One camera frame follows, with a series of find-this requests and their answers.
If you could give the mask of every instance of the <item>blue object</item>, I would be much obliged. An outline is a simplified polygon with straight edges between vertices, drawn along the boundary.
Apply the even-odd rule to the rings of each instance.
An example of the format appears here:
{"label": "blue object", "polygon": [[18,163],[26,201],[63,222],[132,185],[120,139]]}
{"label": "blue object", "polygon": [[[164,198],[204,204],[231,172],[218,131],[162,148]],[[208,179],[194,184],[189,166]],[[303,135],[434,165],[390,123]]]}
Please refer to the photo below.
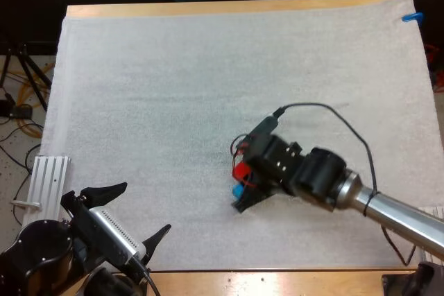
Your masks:
{"label": "blue object", "polygon": [[424,19],[424,15],[421,12],[408,14],[402,17],[403,22],[408,22],[411,20],[416,20],[418,22],[418,25],[420,26],[422,24],[422,21]]}
{"label": "blue object", "polygon": [[244,186],[241,183],[238,183],[238,185],[233,187],[233,195],[236,197],[236,199],[239,200],[243,192],[244,192]]}

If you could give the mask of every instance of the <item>black cable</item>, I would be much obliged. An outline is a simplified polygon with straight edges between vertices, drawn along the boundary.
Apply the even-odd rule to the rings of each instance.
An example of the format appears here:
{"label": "black cable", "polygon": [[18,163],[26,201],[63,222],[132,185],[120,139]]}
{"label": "black cable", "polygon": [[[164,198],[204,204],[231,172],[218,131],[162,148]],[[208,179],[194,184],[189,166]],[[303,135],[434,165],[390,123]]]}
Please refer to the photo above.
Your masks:
{"label": "black cable", "polygon": [[[290,107],[324,107],[325,109],[329,110],[330,112],[332,112],[336,117],[338,117],[347,127],[350,131],[352,131],[352,133],[356,136],[356,138],[358,138],[358,140],[360,140],[360,142],[362,142],[362,144],[364,145],[364,147],[366,148],[366,152],[367,152],[367,157],[368,157],[368,163],[370,164],[370,174],[372,176],[372,184],[373,184],[373,191],[372,193],[369,195],[366,206],[364,207],[364,211],[363,211],[363,215],[367,216],[367,208],[368,205],[370,204],[370,201],[378,194],[378,190],[377,190],[377,183],[376,183],[376,172],[375,172],[375,166],[373,165],[373,157],[372,157],[372,153],[370,151],[370,147],[368,146],[367,142],[364,140],[363,137],[361,137],[361,135],[350,125],[350,123],[348,123],[335,109],[333,109],[333,107],[330,107],[329,105],[323,104],[323,103],[311,103],[311,102],[303,102],[303,103],[292,103],[292,104],[288,104],[288,105],[284,105],[283,107],[278,108],[276,111],[274,111],[273,116],[276,117],[277,119],[279,117],[281,117],[284,112],[289,109]],[[401,252],[399,251],[398,247],[395,245],[395,243],[391,240],[389,234],[387,233],[387,230],[385,227],[382,227],[382,233],[384,234],[384,237],[386,238],[388,244],[390,244],[390,246],[393,248],[393,250],[395,251],[395,253],[397,254],[397,256],[399,257],[399,259],[401,260],[402,264],[404,266],[408,266],[410,264],[411,259],[413,258],[413,254],[415,253],[416,250],[416,245],[413,246],[410,255],[408,257],[407,260],[404,259],[404,257],[402,256]]]}
{"label": "black cable", "polygon": [[18,128],[14,129],[10,134],[8,134],[6,137],[4,137],[3,139],[0,139],[0,142],[6,141],[8,140],[14,133],[16,133],[16,131],[21,130],[22,128],[25,128],[26,126],[36,126],[39,129],[43,130],[43,126],[35,123],[32,119],[31,119],[32,123],[28,123],[22,126],[19,126]]}
{"label": "black cable", "polygon": [[25,168],[28,171],[28,168],[23,165],[22,163],[18,162],[11,154],[9,154],[5,148],[3,148],[2,146],[0,146],[0,149],[14,162],[16,163],[16,165],[21,166],[22,168]]}
{"label": "black cable", "polygon": [[375,167],[373,166],[373,157],[372,157],[372,153],[370,151],[370,147],[368,146],[368,144],[364,140],[364,138],[361,137],[361,135],[350,125],[350,123],[348,123],[344,119],[344,117],[342,117],[335,109],[333,109],[329,105],[326,105],[323,103],[310,103],[310,102],[292,103],[292,104],[284,105],[283,107],[280,107],[279,109],[274,111],[273,116],[275,116],[276,118],[279,118],[285,112],[285,110],[289,109],[290,107],[324,107],[325,109],[332,112],[336,117],[338,117],[345,124],[345,126],[347,126],[348,129],[350,131],[352,131],[352,133],[356,136],[356,138],[358,138],[358,140],[360,140],[360,142],[362,142],[362,144],[366,148],[368,163],[370,164],[370,173],[372,175],[373,192],[377,193],[376,172],[375,172]]}
{"label": "black cable", "polygon": [[248,133],[242,133],[242,134],[239,134],[237,137],[235,137],[234,139],[233,139],[233,141],[231,141],[231,144],[230,144],[230,153],[231,153],[231,156],[235,156],[236,154],[237,154],[237,152],[239,151],[239,149],[236,147],[236,150],[235,151],[233,151],[233,148],[235,147],[235,143],[236,143],[236,141],[237,140],[239,140],[240,138],[242,138],[242,137],[247,137],[248,136]]}
{"label": "black cable", "polygon": [[144,276],[145,276],[145,279],[147,280],[147,282],[149,283],[149,285],[151,286],[151,289],[153,289],[154,295],[155,296],[160,296],[159,290],[157,289],[153,279],[151,279],[151,277],[148,274],[148,272],[145,272]]}
{"label": "black cable", "polygon": [[[23,182],[20,184],[20,187],[19,187],[19,189],[17,190],[17,192],[15,193],[13,200],[17,200],[17,197],[19,196],[19,193],[20,193],[21,189],[23,188],[23,186],[25,185],[26,181],[28,180],[29,176],[31,176],[30,173],[28,173],[28,175],[26,175],[25,179],[24,179]],[[19,219],[18,219],[17,216],[15,215],[15,205],[12,206],[12,214],[13,214],[15,220],[17,221],[17,223],[18,223],[19,225],[22,225],[22,223],[19,221]]]}
{"label": "black cable", "polygon": [[407,258],[407,260],[404,259],[403,255],[401,254],[401,252],[399,251],[399,249],[396,247],[395,243],[391,240],[389,234],[387,233],[387,229],[385,227],[382,227],[382,233],[384,234],[384,237],[386,238],[388,244],[390,244],[390,246],[393,248],[393,250],[396,252],[396,255],[398,256],[398,258],[401,260],[402,265],[404,266],[408,266],[410,264],[411,259],[413,258],[413,255],[415,254],[415,250],[416,250],[416,245],[414,245],[411,248],[409,257]]}
{"label": "black cable", "polygon": [[160,296],[159,290],[155,286],[153,279],[151,279],[150,273],[146,269],[146,267],[137,258],[135,258],[133,256],[130,258],[128,264],[132,265],[134,267],[134,269],[136,269],[136,271],[141,272],[144,275],[146,281],[149,283],[149,285],[153,289],[154,295]]}
{"label": "black cable", "polygon": [[26,169],[28,169],[28,172],[29,173],[31,173],[32,171],[33,171],[33,169],[32,168],[29,168],[28,167],[28,158],[29,158],[29,155],[30,155],[30,153],[33,151],[33,150],[35,150],[36,148],[39,148],[41,145],[40,145],[40,143],[38,144],[38,145],[35,145],[34,147],[32,147],[30,150],[28,150],[28,152],[26,152],[26,155],[25,155],[25,167],[26,167]]}

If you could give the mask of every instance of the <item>white towel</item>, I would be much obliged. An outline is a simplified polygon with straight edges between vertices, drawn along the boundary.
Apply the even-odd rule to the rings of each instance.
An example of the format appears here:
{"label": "white towel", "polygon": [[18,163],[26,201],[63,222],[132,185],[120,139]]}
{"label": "white towel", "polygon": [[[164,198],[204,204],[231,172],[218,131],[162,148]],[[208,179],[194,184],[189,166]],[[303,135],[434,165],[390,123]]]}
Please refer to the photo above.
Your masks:
{"label": "white towel", "polygon": [[[335,107],[368,141],[380,191],[444,204],[443,152],[412,0],[253,14],[66,18],[41,152],[68,155],[65,191],[128,182],[110,206],[145,239],[172,230],[154,270],[383,266],[379,226],[276,195],[238,214],[228,146],[277,107]],[[277,133],[366,153],[329,112],[291,110]]]}

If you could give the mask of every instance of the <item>wooden table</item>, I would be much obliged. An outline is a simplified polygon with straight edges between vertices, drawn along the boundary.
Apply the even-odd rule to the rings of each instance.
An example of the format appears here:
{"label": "wooden table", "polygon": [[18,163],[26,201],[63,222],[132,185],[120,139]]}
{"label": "wooden table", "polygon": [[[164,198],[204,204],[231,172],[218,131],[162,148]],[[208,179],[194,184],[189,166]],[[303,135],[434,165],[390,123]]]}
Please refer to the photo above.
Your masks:
{"label": "wooden table", "polygon": [[[260,0],[202,3],[135,3],[68,6],[68,17],[140,17],[149,15],[198,15],[210,13],[264,12],[337,8],[377,3],[382,0]],[[152,277],[162,296],[260,296],[353,295],[382,296],[383,274],[411,270],[298,270],[251,272],[162,272]],[[74,295],[80,283],[65,296]]]}

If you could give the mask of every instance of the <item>silver metal tube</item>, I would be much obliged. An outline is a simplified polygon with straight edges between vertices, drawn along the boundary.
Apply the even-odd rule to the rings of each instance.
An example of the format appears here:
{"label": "silver metal tube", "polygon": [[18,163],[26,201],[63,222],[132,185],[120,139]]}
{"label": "silver metal tube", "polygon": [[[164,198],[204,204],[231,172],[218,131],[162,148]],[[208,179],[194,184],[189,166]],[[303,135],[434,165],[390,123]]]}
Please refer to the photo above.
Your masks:
{"label": "silver metal tube", "polygon": [[[372,190],[361,187],[350,207],[364,212]],[[444,221],[382,193],[372,198],[367,217],[444,260]]]}

